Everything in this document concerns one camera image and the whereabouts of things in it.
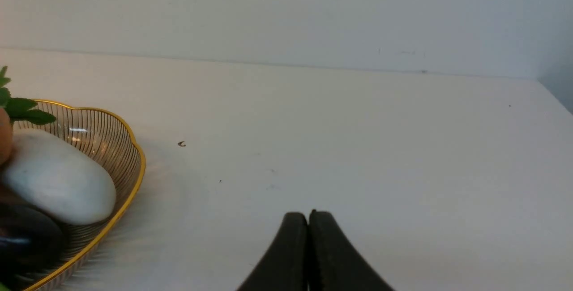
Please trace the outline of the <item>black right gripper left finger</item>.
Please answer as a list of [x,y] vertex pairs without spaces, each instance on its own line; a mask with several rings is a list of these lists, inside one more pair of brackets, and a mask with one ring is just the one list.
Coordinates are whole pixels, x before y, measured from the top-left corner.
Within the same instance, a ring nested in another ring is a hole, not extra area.
[[287,212],[264,256],[239,291],[306,291],[308,224],[304,214]]

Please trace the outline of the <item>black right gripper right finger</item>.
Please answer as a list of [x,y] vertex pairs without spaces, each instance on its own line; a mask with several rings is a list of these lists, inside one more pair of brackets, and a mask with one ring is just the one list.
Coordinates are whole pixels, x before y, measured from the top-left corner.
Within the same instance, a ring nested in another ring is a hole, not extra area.
[[311,291],[392,291],[346,237],[334,216],[309,216],[308,284]]

